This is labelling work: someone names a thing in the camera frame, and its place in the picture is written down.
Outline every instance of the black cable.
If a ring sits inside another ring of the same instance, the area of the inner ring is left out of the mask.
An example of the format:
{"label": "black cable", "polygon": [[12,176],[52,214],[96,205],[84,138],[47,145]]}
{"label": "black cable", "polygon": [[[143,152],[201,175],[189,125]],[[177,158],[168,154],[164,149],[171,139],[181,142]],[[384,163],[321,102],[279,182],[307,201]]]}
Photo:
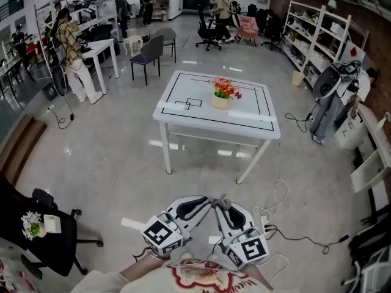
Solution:
{"label": "black cable", "polygon": [[213,246],[212,254],[214,254],[214,249],[216,248],[216,245],[222,240],[223,237],[221,237]]}
{"label": "black cable", "polygon": [[147,250],[151,250],[151,248],[150,248],[150,247],[146,247],[145,249],[143,249],[143,251],[142,251],[142,253],[141,253],[140,255],[132,255],[132,256],[134,257],[134,259],[135,259],[136,261],[138,261],[138,258],[144,256],[144,253],[145,253],[145,251],[147,251]]}
{"label": "black cable", "polygon": [[331,246],[331,245],[338,244],[338,243],[342,243],[342,242],[344,242],[345,240],[349,239],[349,235],[347,234],[347,235],[343,236],[341,239],[339,239],[339,241],[337,241],[337,242],[333,242],[333,243],[324,245],[324,244],[317,243],[317,242],[311,240],[311,238],[309,238],[309,237],[307,237],[307,236],[301,237],[300,239],[292,239],[292,238],[290,238],[290,237],[284,236],[283,233],[277,228],[277,226],[275,226],[275,225],[265,225],[265,227],[266,227],[266,226],[268,226],[268,227],[269,227],[269,226],[274,227],[274,228],[271,228],[271,229],[269,229],[269,228],[266,229],[266,230],[265,230],[266,232],[275,231],[274,234],[273,234],[268,240],[270,240],[270,239],[276,234],[276,232],[280,233],[281,236],[282,236],[285,240],[289,240],[289,241],[301,241],[301,240],[307,239],[307,240],[311,241],[312,243],[314,243],[315,245],[319,245],[320,247],[323,247],[322,253],[323,253],[324,255],[327,255],[327,254],[330,252],[330,246]]}
{"label": "black cable", "polygon": [[69,109],[71,110],[70,122],[68,123],[68,125],[66,125],[65,127],[61,127],[60,124],[64,124],[65,121],[66,121],[65,117],[62,117],[62,118],[59,120],[59,117],[57,116],[56,112],[53,111],[52,109],[50,109],[50,110],[53,112],[54,116],[56,116],[57,125],[58,125],[58,127],[59,127],[61,130],[64,130],[65,128],[67,128],[67,127],[71,124],[71,122],[73,122],[73,119],[75,118],[75,115],[73,114],[73,110],[72,110],[72,108],[71,108],[71,105],[69,105],[68,100],[67,100],[64,96],[63,96],[63,98],[64,98],[65,102],[67,102],[68,107],[69,107]]}
{"label": "black cable", "polygon": [[[307,115],[307,118],[306,118],[305,120],[298,120],[297,117],[294,116],[292,113],[285,113],[285,118],[286,118],[287,120],[293,120],[293,121],[295,121],[295,122],[296,122],[296,125],[299,127],[300,131],[301,131],[302,133],[305,134],[305,133],[308,131],[307,123],[308,123],[308,122],[311,122],[311,121],[309,120],[309,118],[311,117],[313,110],[315,110],[315,108],[316,108],[316,106],[317,106],[318,104],[319,104],[319,101],[315,103],[315,106],[314,106],[314,107],[312,108],[312,110],[309,112],[309,114]],[[300,127],[299,123],[304,123],[304,129],[302,129],[302,128]]]}

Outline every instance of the flower pot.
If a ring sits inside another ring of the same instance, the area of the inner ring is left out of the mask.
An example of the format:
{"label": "flower pot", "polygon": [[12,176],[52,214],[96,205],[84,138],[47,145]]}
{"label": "flower pot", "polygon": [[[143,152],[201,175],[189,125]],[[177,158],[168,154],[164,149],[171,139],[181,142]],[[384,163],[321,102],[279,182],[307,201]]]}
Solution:
{"label": "flower pot", "polygon": [[38,225],[39,225],[39,233],[37,234],[37,237],[46,236],[45,224],[43,222],[40,222]]}
{"label": "flower pot", "polygon": [[226,110],[226,109],[228,109],[228,107],[230,105],[230,100],[231,100],[230,98],[223,99],[223,98],[219,98],[218,96],[213,95],[212,106],[217,109]]}

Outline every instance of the stool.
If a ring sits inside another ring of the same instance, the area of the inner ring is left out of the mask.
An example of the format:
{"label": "stool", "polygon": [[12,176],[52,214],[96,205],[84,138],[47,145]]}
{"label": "stool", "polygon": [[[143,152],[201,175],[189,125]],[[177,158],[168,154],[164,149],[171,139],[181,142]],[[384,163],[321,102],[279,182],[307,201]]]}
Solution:
{"label": "stool", "polygon": [[142,45],[143,45],[143,41],[142,41],[142,37],[141,36],[130,36],[128,38],[126,38],[124,41],[123,41],[123,47],[125,49],[125,54],[128,55],[128,48],[127,48],[127,45],[129,46],[130,48],[130,53],[131,53],[131,56],[133,57],[133,46],[135,46],[135,52],[137,52],[137,50],[140,50]]}

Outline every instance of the power strip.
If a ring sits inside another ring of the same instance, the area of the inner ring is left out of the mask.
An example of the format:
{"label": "power strip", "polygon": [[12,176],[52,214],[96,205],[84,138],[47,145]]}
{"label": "power strip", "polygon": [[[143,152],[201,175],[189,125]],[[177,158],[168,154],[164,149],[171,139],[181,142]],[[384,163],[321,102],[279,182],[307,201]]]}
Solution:
{"label": "power strip", "polygon": [[266,228],[265,226],[269,223],[270,220],[268,220],[267,216],[261,216],[261,223],[262,223],[262,230],[263,230],[263,234],[266,236],[268,236],[268,233],[269,232],[266,232]]}

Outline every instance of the glossy floor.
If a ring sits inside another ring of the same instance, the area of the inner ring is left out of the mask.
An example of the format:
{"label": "glossy floor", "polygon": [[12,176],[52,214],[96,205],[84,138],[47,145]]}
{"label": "glossy floor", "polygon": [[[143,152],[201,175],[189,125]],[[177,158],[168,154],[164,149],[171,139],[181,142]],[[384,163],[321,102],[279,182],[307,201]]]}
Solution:
{"label": "glossy floor", "polygon": [[[171,163],[174,172],[164,168],[159,126],[152,119],[156,103],[175,70],[218,74],[266,84],[269,88],[282,133],[282,179],[289,186],[289,196],[278,207],[276,225],[288,237],[310,236],[321,243],[335,242],[358,229],[360,219],[368,214],[367,193],[355,195],[350,172],[351,157],[332,142],[319,146],[309,133],[301,133],[296,123],[286,121],[286,112],[305,118],[313,98],[305,87],[291,84],[294,67],[278,51],[268,47],[223,44],[222,51],[196,48],[199,19],[180,16],[176,20],[140,29],[139,34],[169,26],[178,34],[177,64],[165,49],[161,59],[161,77],[150,64],[148,86],[142,67],[135,66],[135,81],[124,54],[118,56],[120,79],[109,79],[108,94],[96,105],[79,104],[68,95],[75,121],[60,130],[53,115],[43,118],[48,130],[28,160],[18,182],[18,189],[30,195],[36,187],[52,193],[61,210],[80,208],[81,236],[98,233],[104,248],[79,245],[79,260],[89,270],[120,271],[134,262],[132,254],[145,247],[137,230],[129,223],[145,223],[159,214],[175,198],[186,195],[227,197],[247,209],[264,206],[280,175],[279,143],[273,141],[264,156],[242,185],[236,185],[239,168],[248,164],[252,150],[242,147],[237,157],[230,157],[233,146],[206,140],[185,138],[185,150],[177,151],[171,138]],[[66,104],[57,99],[55,110],[69,116]],[[280,185],[279,201],[286,194]],[[212,245],[209,236],[218,236],[214,214],[210,212],[193,232],[194,241],[186,248],[205,258]],[[328,255],[310,242],[286,241],[275,235],[268,241],[271,254],[284,254],[289,267],[273,282],[279,289],[298,288],[301,292],[342,292],[340,281],[349,275],[347,244],[331,247]],[[286,262],[275,258],[260,268],[267,279]],[[38,281],[43,292],[68,292],[82,277],[74,267],[67,278],[52,275],[45,269]]]}

